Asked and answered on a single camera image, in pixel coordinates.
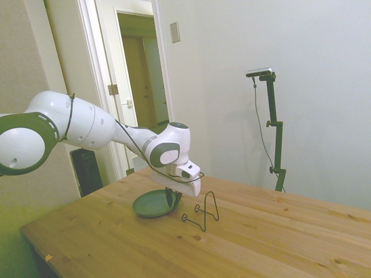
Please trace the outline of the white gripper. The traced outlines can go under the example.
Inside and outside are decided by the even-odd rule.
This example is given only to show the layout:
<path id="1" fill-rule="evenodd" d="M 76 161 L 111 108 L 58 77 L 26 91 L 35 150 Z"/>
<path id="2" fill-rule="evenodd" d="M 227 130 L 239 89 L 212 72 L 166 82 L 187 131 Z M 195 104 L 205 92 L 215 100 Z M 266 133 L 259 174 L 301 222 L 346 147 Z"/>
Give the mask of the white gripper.
<path id="1" fill-rule="evenodd" d="M 174 203 L 179 203 L 182 195 L 197 197 L 201 191 L 201 176 L 186 178 L 182 175 L 168 174 L 165 168 L 155 169 L 151 173 L 151 179 L 166 187 L 165 196 L 169 207 L 173 206 L 173 191 L 175 191 Z"/>

